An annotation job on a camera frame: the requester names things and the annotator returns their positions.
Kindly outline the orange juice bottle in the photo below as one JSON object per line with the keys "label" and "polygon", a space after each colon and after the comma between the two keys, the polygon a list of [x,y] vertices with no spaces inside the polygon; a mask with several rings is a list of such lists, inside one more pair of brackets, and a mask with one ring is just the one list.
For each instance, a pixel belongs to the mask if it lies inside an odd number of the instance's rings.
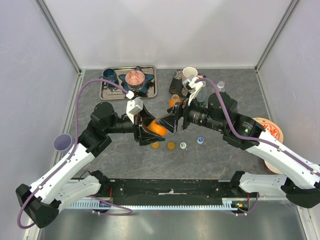
{"label": "orange juice bottle", "polygon": [[151,132],[158,134],[162,137],[164,137],[168,132],[163,126],[156,123],[156,119],[152,120],[151,123],[147,126],[147,128]]}
{"label": "orange juice bottle", "polygon": [[172,108],[175,104],[180,103],[181,99],[178,94],[173,94],[169,100],[169,107]]}

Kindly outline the white green bottle cap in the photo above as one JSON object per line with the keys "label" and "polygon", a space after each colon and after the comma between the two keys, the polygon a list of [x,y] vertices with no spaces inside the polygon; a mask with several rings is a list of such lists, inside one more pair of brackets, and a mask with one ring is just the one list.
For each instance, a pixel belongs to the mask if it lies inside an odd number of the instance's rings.
{"label": "white green bottle cap", "polygon": [[187,144],[185,142],[181,142],[179,146],[183,150],[187,148]]}

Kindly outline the water bottle green label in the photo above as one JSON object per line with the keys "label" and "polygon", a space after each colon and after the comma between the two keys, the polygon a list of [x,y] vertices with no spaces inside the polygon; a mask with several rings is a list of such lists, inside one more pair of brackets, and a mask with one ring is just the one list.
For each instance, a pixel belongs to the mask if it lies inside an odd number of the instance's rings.
{"label": "water bottle green label", "polygon": [[201,90],[199,91],[196,97],[196,100],[201,107],[204,107],[206,105],[207,94],[208,94],[208,90],[206,87],[206,83],[204,82],[201,87]]}

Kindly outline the blue white bottle cap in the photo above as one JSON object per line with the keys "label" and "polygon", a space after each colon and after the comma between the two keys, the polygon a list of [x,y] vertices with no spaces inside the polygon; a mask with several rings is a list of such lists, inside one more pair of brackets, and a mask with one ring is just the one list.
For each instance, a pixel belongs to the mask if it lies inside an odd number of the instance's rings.
{"label": "blue white bottle cap", "polygon": [[200,145],[203,144],[204,143],[204,138],[203,137],[198,137],[197,138],[197,143],[200,144]]}

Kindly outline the clear plastic bottle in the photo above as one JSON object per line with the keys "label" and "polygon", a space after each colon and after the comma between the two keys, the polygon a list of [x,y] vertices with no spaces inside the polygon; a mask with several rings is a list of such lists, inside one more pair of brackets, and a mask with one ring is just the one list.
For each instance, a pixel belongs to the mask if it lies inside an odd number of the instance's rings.
{"label": "clear plastic bottle", "polygon": [[217,83],[217,87],[218,87],[219,92],[221,92],[221,93],[224,93],[226,91],[224,81],[219,81]]}

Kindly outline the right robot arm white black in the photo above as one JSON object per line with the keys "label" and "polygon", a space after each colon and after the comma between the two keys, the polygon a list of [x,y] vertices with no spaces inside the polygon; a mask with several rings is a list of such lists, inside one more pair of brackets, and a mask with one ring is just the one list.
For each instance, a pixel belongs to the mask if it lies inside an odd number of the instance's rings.
{"label": "right robot arm white black", "polygon": [[156,123],[176,133],[179,119],[182,128],[195,124],[222,134],[229,145],[266,160],[281,174],[266,175],[236,171],[229,182],[235,197],[244,193],[261,196],[284,196],[293,204],[313,208],[320,203],[320,166],[301,157],[274,138],[253,118],[238,113],[238,103],[225,92],[213,93],[208,107],[186,98],[167,110]]}

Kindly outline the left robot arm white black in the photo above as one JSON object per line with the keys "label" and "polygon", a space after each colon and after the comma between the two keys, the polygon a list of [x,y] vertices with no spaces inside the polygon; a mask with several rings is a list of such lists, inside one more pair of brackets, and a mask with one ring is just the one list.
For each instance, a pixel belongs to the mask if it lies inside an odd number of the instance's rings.
{"label": "left robot arm white black", "polygon": [[74,145],[45,175],[31,185],[21,184],[15,190],[20,210],[17,225],[26,213],[38,228],[48,226],[65,208],[94,195],[106,196],[110,180],[99,170],[93,171],[77,183],[68,181],[85,165],[93,161],[112,142],[110,134],[132,133],[140,146],[165,140],[167,130],[156,123],[156,118],[137,98],[127,103],[127,111],[118,116],[109,102],[95,106],[86,129],[77,134]]}

